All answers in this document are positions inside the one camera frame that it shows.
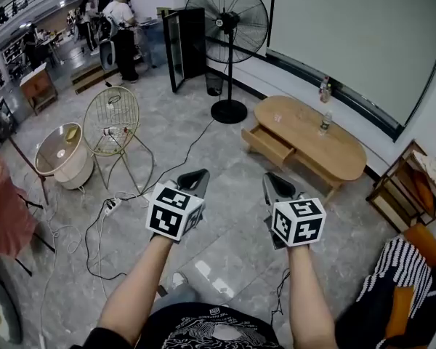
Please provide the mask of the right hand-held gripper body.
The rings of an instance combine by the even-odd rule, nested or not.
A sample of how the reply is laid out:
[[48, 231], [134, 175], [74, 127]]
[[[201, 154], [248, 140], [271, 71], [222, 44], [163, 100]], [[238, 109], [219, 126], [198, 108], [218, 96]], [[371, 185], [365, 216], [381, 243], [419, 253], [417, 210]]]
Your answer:
[[263, 175], [262, 187], [268, 211], [264, 223], [275, 249], [320, 240], [326, 211], [319, 198], [308, 196], [300, 182], [273, 172]]

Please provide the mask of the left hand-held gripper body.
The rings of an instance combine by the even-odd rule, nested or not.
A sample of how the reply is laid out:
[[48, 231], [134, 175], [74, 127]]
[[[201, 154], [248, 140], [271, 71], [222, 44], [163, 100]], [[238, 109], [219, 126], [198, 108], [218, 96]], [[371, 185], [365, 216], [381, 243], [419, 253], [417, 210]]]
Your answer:
[[148, 207], [146, 228], [178, 243], [203, 218], [210, 179], [207, 169], [180, 175], [177, 187], [156, 184]]

